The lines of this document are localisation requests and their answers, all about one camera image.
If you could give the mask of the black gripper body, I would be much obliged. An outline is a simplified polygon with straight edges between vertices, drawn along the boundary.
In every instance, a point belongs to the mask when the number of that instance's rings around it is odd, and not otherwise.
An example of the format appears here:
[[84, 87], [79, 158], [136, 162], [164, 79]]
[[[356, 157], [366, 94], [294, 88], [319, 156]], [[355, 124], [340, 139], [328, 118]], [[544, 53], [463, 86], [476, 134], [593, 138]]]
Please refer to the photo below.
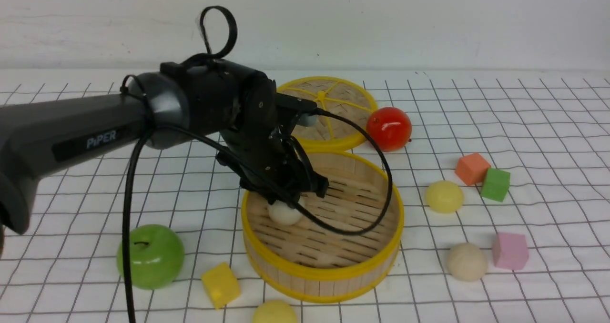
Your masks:
[[277, 92], [265, 73], [230, 61], [188, 67], [164, 62], [160, 73], [174, 81], [189, 102], [189, 128], [198, 135], [219, 132], [227, 145], [216, 157], [240, 177], [240, 186], [269, 203], [281, 199], [265, 174], [294, 199], [305, 192], [326, 195], [329, 182], [314, 171], [292, 132], [316, 123], [318, 105]]

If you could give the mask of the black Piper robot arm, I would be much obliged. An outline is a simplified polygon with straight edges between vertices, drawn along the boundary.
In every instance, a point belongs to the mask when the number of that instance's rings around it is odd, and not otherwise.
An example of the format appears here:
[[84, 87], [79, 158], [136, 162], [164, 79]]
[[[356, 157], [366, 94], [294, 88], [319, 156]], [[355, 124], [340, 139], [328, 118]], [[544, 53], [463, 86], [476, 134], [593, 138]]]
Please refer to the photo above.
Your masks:
[[156, 128], [147, 141], [165, 150], [192, 134], [219, 133], [226, 147], [216, 159], [240, 177], [240, 186], [268, 203], [324, 197], [316, 173], [292, 130], [312, 125], [316, 104], [277, 93], [265, 73], [227, 60], [165, 62], [136, 76], [120, 94], [8, 105], [1, 108], [1, 226], [29, 229], [44, 178], [120, 149]]

